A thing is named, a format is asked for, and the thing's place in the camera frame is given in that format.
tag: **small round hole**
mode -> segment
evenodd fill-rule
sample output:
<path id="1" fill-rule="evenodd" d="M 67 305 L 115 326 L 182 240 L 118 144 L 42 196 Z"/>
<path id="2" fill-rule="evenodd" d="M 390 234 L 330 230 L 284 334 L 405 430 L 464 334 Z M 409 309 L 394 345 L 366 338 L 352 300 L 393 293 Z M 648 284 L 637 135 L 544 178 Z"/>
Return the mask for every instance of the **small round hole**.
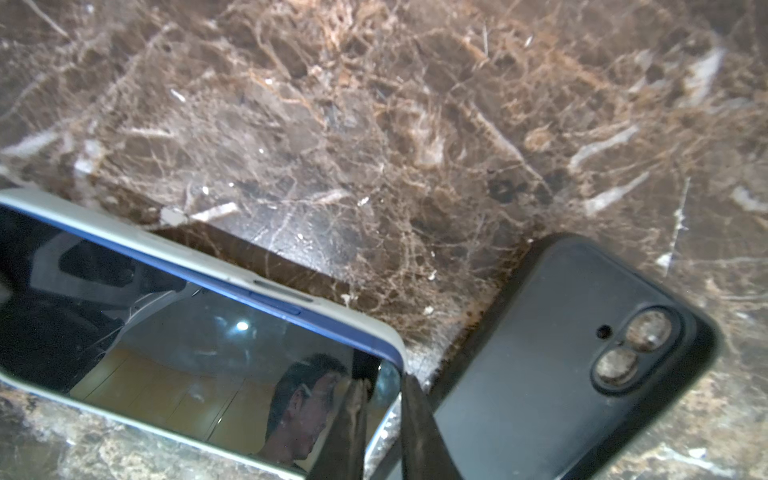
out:
<path id="1" fill-rule="evenodd" d="M 600 380 L 613 386 L 622 386 L 637 372 L 638 357 L 629 349 L 612 349 L 598 360 L 594 367 Z"/>
<path id="2" fill-rule="evenodd" d="M 672 320 L 665 310 L 645 310 L 634 317 L 627 328 L 627 341 L 638 352 L 653 352 L 672 333 Z"/>
<path id="3" fill-rule="evenodd" d="M 594 334 L 598 336 L 598 339 L 605 340 L 611 338 L 611 335 L 613 335 L 613 330 L 611 330 L 611 327 L 608 325 L 601 326 L 597 332 Z"/>

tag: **blue smartphone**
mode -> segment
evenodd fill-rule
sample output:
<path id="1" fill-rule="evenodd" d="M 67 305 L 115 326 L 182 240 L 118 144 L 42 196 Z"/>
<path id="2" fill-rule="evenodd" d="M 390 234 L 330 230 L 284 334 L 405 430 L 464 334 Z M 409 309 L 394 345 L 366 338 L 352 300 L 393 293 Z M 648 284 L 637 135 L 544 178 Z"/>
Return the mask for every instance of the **blue smartphone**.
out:
<path id="1" fill-rule="evenodd" d="M 285 478 L 368 379 L 369 454 L 406 351 L 391 327 L 37 190 L 0 190 L 0 379 Z"/>

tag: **dark hair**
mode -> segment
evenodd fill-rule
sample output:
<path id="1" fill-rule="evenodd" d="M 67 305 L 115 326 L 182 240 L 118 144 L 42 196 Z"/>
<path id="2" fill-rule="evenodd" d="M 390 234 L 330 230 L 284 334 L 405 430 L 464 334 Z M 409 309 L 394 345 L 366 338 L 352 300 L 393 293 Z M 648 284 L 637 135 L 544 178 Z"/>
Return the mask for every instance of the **dark hair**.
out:
<path id="1" fill-rule="evenodd" d="M 311 390 L 315 388 L 317 381 L 329 372 L 338 372 L 346 375 L 346 367 L 339 360 L 325 353 L 316 353 L 308 356 L 288 367 L 288 370 L 286 370 L 280 381 L 275 385 L 275 393 L 272 395 L 272 402 L 270 403 L 270 415 L 266 418 L 265 440 L 269 439 L 272 432 L 280 424 L 280 420 L 288 407 L 288 402 L 290 402 L 293 393 L 299 390 L 304 398 L 306 398 L 307 394 L 303 391 L 301 385 L 305 385 Z"/>

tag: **ear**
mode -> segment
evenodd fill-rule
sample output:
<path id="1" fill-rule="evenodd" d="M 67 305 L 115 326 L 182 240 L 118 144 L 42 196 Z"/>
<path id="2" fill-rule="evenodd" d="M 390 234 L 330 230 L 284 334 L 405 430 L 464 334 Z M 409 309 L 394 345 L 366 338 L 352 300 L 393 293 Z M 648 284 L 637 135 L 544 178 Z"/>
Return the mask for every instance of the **ear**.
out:
<path id="1" fill-rule="evenodd" d="M 301 389 L 296 389 L 293 392 L 293 395 L 290 397 L 290 401 L 288 402 L 288 406 L 286 407 L 284 415 L 288 415 L 289 419 L 299 415 L 299 411 L 303 405 L 304 394 L 302 394 Z"/>

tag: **brown marble countertop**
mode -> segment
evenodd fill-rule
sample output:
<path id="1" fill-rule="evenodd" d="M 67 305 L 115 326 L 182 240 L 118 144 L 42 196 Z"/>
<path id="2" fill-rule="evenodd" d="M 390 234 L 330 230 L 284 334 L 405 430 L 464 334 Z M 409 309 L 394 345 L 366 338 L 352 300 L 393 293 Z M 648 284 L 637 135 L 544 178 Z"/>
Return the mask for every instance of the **brown marble countertop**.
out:
<path id="1" fill-rule="evenodd" d="M 764 0 L 0 12 L 11 182 L 379 318 L 427 384 L 531 239 L 582 233 L 726 339 L 604 476 L 768 478 Z M 0 402 L 0 478 L 268 476 L 9 386 Z"/>

